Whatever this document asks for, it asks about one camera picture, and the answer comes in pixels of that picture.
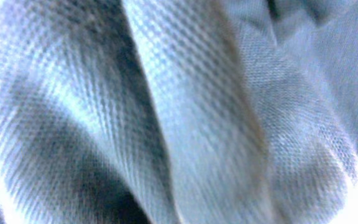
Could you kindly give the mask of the blue t-shirt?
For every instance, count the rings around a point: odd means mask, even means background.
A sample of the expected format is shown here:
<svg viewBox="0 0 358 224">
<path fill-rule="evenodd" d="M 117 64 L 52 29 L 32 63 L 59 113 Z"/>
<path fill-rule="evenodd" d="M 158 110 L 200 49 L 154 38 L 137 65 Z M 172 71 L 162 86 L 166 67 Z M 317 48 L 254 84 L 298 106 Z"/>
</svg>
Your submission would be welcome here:
<svg viewBox="0 0 358 224">
<path fill-rule="evenodd" d="M 0 1 L 0 223 L 329 223 L 358 1 Z"/>
</svg>

